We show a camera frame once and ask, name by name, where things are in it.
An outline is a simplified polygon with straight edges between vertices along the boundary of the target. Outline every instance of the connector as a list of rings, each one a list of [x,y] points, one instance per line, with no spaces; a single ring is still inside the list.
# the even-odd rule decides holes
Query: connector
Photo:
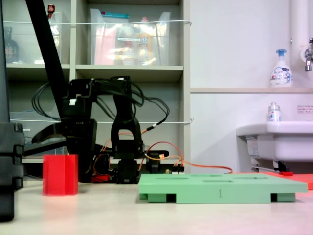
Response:
[[[178,175],[178,174],[184,174],[185,173],[185,167],[183,166],[174,166],[172,169],[172,174]]]
[[[184,174],[185,173],[185,167],[181,166],[178,168],[178,174]]]

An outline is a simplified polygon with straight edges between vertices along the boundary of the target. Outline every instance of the blue pump head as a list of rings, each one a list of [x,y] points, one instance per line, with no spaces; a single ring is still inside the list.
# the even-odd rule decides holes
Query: blue pump head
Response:
[[[282,56],[284,57],[284,54],[286,53],[287,51],[285,49],[279,49],[276,51],[276,53],[278,54],[278,56]]]

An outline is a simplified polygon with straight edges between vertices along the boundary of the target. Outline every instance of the bottle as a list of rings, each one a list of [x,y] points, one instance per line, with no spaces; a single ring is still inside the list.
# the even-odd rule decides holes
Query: bottle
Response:
[[[281,121],[280,106],[275,102],[268,107],[268,121]]]
[[[125,41],[125,47],[124,47],[124,52],[123,52],[123,64],[135,65],[134,46],[131,41]]]
[[[142,17],[141,22],[147,22],[148,18],[146,16]],[[138,35],[139,41],[139,55],[138,60],[140,65],[150,65],[154,59],[150,59],[151,54],[151,46],[152,46],[152,38],[151,34],[147,32],[149,30],[148,24],[141,24],[140,25],[140,34]]]
[[[292,87],[293,86],[293,75],[290,67],[287,65],[284,59],[285,49],[279,49],[276,53],[279,56],[274,71],[272,72],[269,84],[270,87]]]
[[[48,5],[48,20],[51,21],[52,14],[55,11],[55,6],[53,4]]]
[[[7,63],[19,61],[19,46],[12,40],[12,28],[4,27],[5,60]]]

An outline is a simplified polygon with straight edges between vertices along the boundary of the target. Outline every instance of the black pole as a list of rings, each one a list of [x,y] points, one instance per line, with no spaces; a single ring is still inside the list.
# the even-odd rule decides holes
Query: black pole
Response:
[[[26,0],[26,4],[45,62],[45,70],[50,82],[53,97],[59,115],[62,117],[62,98],[67,95],[67,88],[58,51],[54,44],[50,24],[45,11],[45,5],[43,0]]]
[[[10,122],[8,79],[6,76],[2,0],[0,0],[0,122]]]

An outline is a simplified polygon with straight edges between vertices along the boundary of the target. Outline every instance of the faucet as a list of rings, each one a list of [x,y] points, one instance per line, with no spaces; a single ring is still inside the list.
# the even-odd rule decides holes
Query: faucet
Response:
[[[311,56],[307,56],[305,60],[306,66],[305,66],[305,71],[310,72],[312,70],[311,66]]]
[[[313,56],[313,38],[310,38],[309,43],[311,44],[311,48],[307,49],[305,51],[305,71],[306,72],[310,72],[312,71],[312,66],[311,66],[311,61],[312,60],[312,56]]]

